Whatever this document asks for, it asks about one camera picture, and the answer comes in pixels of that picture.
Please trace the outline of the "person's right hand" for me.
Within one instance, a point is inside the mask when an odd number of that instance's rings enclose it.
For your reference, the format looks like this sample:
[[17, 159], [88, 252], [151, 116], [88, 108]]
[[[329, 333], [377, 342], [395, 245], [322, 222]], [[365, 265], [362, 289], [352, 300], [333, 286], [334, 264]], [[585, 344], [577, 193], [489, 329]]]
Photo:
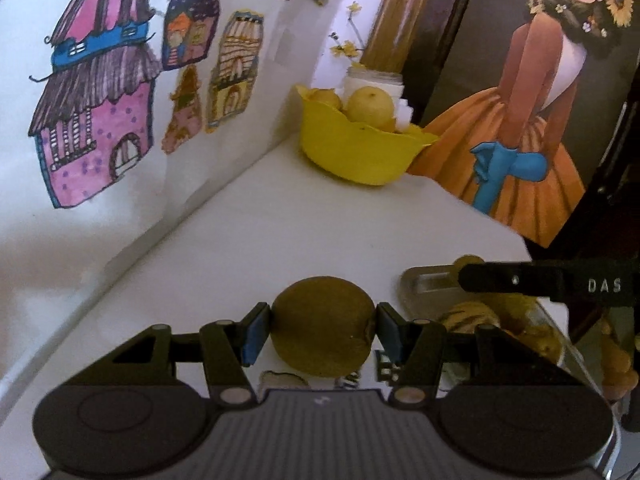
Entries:
[[637, 387], [638, 373], [632, 368], [631, 356], [615, 340], [613, 327], [601, 320], [602, 389], [606, 400], [615, 403]]

